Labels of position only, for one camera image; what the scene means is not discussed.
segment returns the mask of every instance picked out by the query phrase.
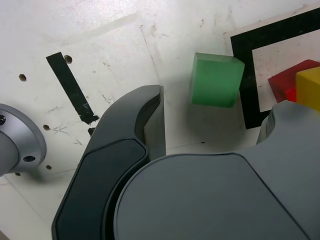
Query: block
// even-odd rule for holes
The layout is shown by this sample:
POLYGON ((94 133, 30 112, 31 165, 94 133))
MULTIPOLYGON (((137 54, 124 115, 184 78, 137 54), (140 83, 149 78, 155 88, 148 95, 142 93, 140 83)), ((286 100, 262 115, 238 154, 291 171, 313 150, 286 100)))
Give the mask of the block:
POLYGON ((298 72, 320 67, 320 62, 305 60, 268 79, 273 95, 280 103, 284 100, 296 102, 296 74, 298 72))
POLYGON ((296 74, 296 102, 320 112, 320 67, 296 74))
POLYGON ((231 108, 238 97, 245 64, 233 56, 196 53, 191 103, 231 108))

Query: black square outline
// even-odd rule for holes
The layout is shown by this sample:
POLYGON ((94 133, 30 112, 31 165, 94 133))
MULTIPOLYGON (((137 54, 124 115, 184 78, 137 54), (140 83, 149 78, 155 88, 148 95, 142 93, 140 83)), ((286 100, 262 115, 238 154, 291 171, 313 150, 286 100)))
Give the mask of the black square outline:
POLYGON ((320 30, 320 7, 230 38, 233 56, 245 64, 240 97, 246 129, 261 126, 270 113, 270 110, 260 112, 252 51, 316 30, 320 30))

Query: red cube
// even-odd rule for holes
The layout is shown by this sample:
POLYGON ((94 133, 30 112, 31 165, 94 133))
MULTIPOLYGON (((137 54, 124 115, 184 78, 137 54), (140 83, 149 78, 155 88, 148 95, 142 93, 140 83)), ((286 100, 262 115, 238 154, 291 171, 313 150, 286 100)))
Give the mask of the red cube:
POLYGON ((320 62, 305 60, 269 78, 268 81, 277 103, 284 100, 296 102, 296 74, 316 67, 320 67, 320 62))

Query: yellow cube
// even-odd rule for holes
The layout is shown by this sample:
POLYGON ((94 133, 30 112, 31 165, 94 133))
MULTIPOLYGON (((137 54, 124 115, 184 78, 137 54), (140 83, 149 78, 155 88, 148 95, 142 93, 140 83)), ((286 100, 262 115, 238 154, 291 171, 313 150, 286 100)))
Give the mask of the yellow cube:
POLYGON ((296 102, 320 112, 320 67, 298 72, 295 84, 296 102))

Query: black tape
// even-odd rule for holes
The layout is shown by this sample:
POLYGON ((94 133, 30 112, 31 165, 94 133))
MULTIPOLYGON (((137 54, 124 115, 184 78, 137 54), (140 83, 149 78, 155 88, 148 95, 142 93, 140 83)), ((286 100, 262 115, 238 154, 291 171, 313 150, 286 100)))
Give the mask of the black tape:
POLYGON ((62 53, 58 52, 51 56, 47 56, 46 60, 58 78, 63 90, 70 99, 81 121, 86 124, 90 124, 98 120, 99 117, 94 115, 94 112, 91 110, 86 97, 82 93, 62 53))
POLYGON ((95 129, 96 129, 95 127, 90 127, 88 129, 88 133, 90 134, 90 137, 92 136, 92 134, 94 134, 95 129))
POLYGON ((245 64, 240 85, 246 129, 261 126, 270 111, 260 112, 252 50, 320 29, 320 8, 231 37, 233 55, 245 64))

